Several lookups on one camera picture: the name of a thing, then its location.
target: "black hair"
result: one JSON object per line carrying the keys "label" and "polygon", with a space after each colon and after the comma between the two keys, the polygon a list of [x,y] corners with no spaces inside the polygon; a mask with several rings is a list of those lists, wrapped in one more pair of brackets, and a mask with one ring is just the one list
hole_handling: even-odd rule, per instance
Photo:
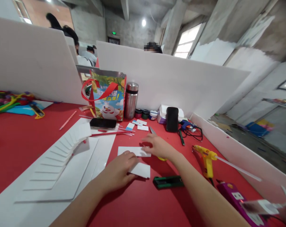
{"label": "black hair", "polygon": [[95,53],[95,49],[93,48],[93,46],[87,46],[87,51],[92,51],[93,53]]}
{"label": "black hair", "polygon": [[79,45],[79,38],[78,38],[76,32],[71,27],[64,25],[63,26],[63,32],[67,33],[71,38],[74,39],[74,45],[75,46]]}
{"label": "black hair", "polygon": [[60,23],[53,14],[47,13],[46,19],[51,23],[51,28],[62,30]]}
{"label": "black hair", "polygon": [[156,42],[149,42],[147,45],[144,45],[144,50],[154,49],[156,53],[163,54],[162,48]]}

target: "scissors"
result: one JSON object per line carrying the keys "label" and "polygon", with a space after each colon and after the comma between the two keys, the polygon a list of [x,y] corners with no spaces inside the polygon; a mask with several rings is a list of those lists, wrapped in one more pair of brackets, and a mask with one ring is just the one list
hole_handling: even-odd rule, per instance
{"label": "scissors", "polygon": [[[150,132],[151,132],[152,134],[157,135],[156,132],[155,132],[151,127],[149,127],[149,128],[150,128]],[[167,161],[167,159],[160,158],[160,157],[158,157],[158,159],[160,159],[161,161]]]}

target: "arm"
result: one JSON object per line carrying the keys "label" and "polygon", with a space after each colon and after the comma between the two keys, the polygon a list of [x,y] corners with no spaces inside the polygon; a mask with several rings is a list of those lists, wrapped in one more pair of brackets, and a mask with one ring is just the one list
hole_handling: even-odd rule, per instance
{"label": "arm", "polygon": [[123,188],[136,178],[127,172],[138,162],[136,155],[125,151],[108,166],[75,198],[75,200],[54,220],[50,227],[85,227],[100,200],[108,193]]}
{"label": "arm", "polygon": [[233,206],[165,140],[154,134],[148,134],[142,140],[152,144],[152,148],[143,148],[145,152],[167,158],[174,164],[207,226],[249,226]]}

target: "purple power strip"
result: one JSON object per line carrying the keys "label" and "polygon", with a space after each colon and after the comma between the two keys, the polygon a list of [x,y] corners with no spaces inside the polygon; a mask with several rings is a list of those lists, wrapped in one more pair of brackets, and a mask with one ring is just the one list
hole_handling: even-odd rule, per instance
{"label": "purple power strip", "polygon": [[245,218],[250,226],[268,226],[267,222],[260,215],[245,212],[240,203],[247,201],[247,199],[239,192],[233,183],[222,182],[217,185],[217,189],[224,196],[224,198],[226,198],[226,200]]}

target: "thermos lid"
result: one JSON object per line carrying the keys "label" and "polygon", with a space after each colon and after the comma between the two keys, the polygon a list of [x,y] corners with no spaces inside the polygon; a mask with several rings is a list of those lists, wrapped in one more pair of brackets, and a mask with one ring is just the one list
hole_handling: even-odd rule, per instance
{"label": "thermos lid", "polygon": [[131,90],[131,91],[138,91],[139,85],[137,83],[134,83],[134,82],[129,82],[129,83],[127,83],[126,89]]}

